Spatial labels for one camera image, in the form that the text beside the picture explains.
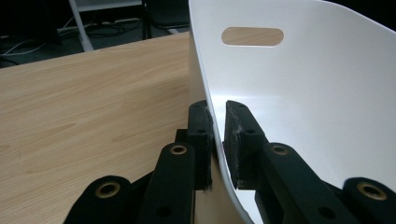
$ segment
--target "white shelf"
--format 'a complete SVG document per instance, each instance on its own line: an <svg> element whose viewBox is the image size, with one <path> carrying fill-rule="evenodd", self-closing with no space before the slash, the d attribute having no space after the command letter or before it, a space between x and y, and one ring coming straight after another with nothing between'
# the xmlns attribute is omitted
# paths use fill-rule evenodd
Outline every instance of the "white shelf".
<svg viewBox="0 0 396 224"><path fill-rule="evenodd" d="M94 11L114 7L131 7L142 5L141 0L76 0L78 11Z"/></svg>

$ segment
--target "wood grain surface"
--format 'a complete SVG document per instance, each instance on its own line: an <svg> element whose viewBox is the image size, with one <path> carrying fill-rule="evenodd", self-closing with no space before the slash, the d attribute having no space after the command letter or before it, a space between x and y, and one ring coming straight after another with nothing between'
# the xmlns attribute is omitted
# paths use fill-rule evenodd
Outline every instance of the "wood grain surface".
<svg viewBox="0 0 396 224"><path fill-rule="evenodd" d="M135 181L187 127L189 35L0 69L0 223L62 223L95 179Z"/></svg>

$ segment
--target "handle cutout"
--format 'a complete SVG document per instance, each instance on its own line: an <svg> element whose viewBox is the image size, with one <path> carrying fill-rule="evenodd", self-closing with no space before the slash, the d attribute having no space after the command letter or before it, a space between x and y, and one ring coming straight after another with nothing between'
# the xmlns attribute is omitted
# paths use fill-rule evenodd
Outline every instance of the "handle cutout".
<svg viewBox="0 0 396 224"><path fill-rule="evenodd" d="M226 45L272 47L280 44L283 36L283 31L276 28L229 27L221 40Z"/></svg>

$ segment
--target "white container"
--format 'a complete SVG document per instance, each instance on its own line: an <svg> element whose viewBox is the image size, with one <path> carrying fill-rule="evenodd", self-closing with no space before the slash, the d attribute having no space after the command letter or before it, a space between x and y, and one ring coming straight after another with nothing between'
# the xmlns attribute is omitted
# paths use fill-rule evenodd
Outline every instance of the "white container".
<svg viewBox="0 0 396 224"><path fill-rule="evenodd" d="M225 102L234 100L323 180L341 188L364 176L396 190L395 32L316 0L190 0L190 8L191 67L202 76L228 187L221 142ZM221 39L229 27L277 28L284 37L273 47L231 46Z"/></svg>

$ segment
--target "black plastic part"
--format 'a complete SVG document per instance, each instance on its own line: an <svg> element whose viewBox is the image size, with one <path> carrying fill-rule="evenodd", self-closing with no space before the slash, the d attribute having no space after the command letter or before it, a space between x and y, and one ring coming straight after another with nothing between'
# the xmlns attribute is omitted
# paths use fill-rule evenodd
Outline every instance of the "black plastic part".
<svg viewBox="0 0 396 224"><path fill-rule="evenodd" d="M173 143L163 148L136 223L193 223L194 148Z"/></svg>
<svg viewBox="0 0 396 224"><path fill-rule="evenodd" d="M350 178L344 184L342 198L363 224L396 223L396 194L377 181L363 177Z"/></svg>
<svg viewBox="0 0 396 224"><path fill-rule="evenodd" d="M187 129L177 129L175 142L186 142L187 141Z"/></svg>
<svg viewBox="0 0 396 224"><path fill-rule="evenodd" d="M248 107L228 101L223 147L234 188L257 188L256 157L266 143L268 140Z"/></svg>
<svg viewBox="0 0 396 224"><path fill-rule="evenodd" d="M151 173L133 184L113 175L95 180L75 202L64 223L131 223L137 218L150 178Z"/></svg>
<svg viewBox="0 0 396 224"><path fill-rule="evenodd" d="M262 216L263 223L282 223L285 214L271 188L267 188L265 192L263 190L256 190L254 199Z"/></svg>
<svg viewBox="0 0 396 224"><path fill-rule="evenodd" d="M213 121L206 101L190 105L186 143L195 148L195 189L210 189L212 186L210 160L215 147L215 138Z"/></svg>
<svg viewBox="0 0 396 224"><path fill-rule="evenodd" d="M260 190L274 191L284 211L281 223L359 223L292 147L266 144L258 159L269 183Z"/></svg>

